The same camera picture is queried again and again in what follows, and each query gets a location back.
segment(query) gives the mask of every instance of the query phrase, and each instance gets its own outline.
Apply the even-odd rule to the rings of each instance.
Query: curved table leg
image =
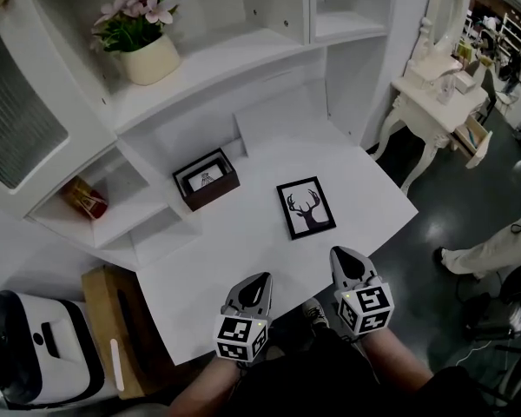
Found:
[[[403,185],[401,186],[401,191],[405,196],[407,196],[407,191],[409,190],[409,187],[411,187],[411,184],[413,184],[415,179],[421,176],[423,172],[426,169],[428,169],[428,166],[432,163],[434,157],[436,156],[438,148],[439,146],[436,143],[427,143],[425,145],[425,150],[423,151],[423,155],[420,157],[419,163],[415,166],[415,168],[412,170],[412,172],[409,174],[409,176],[406,178]]]
[[[402,99],[400,99],[400,97],[397,97],[393,103],[393,110],[390,112],[390,114],[382,124],[382,129],[380,130],[379,148],[376,150],[374,154],[371,155],[371,158],[375,161],[378,161],[384,153],[384,150],[388,145],[388,140],[390,139],[390,130],[392,129],[393,125],[395,125],[397,122],[401,120],[399,118],[399,108],[401,104]]]

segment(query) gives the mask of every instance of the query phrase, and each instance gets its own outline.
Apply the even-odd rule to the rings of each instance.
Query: green leaves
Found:
[[[104,22],[99,27],[99,31],[94,34],[99,38],[106,52],[137,51],[151,44],[161,35],[161,23],[151,24],[145,16],[133,18],[123,13],[118,13]]]

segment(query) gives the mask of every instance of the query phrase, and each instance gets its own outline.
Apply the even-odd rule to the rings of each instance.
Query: wooden box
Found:
[[[240,186],[232,163],[221,149],[179,169],[174,179],[183,201],[193,211]]]
[[[192,379],[194,370],[187,363],[175,366],[164,347],[135,272],[103,266],[83,275],[82,285],[102,364],[121,399]],[[119,357],[113,356],[116,343]]]

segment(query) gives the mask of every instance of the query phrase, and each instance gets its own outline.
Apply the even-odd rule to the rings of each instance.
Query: deer antler picture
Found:
[[[322,193],[322,188],[316,177],[281,185],[278,187],[278,192],[282,206],[286,212],[287,225],[290,229],[292,239],[336,227],[332,213],[326,204],[326,198]],[[306,193],[310,196],[308,200],[305,200]],[[296,201],[298,197],[302,199],[302,202]],[[302,218],[305,221],[307,229],[305,229],[305,226],[302,226],[301,223],[297,222],[297,220],[292,219],[293,215]]]

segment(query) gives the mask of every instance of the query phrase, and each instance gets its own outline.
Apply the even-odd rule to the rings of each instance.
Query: shiny floor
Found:
[[[491,113],[485,127],[493,137],[481,164],[466,169],[459,152],[441,149],[410,188],[409,199],[419,213],[371,256],[379,275],[391,285],[396,308],[390,328],[433,371],[455,364],[472,345],[461,334],[461,304],[455,297],[458,277],[434,263],[433,250],[472,247],[521,216],[521,149],[498,111]],[[403,128],[392,136],[379,165],[401,185],[423,147]],[[500,274],[505,278],[507,271]],[[499,286],[497,276],[476,282],[466,275],[459,283],[459,296],[465,299],[483,291],[496,295]],[[317,298],[331,326],[345,334],[332,304],[333,288]],[[302,321],[298,309],[277,320],[277,328],[287,330],[288,344],[290,338],[301,343]]]

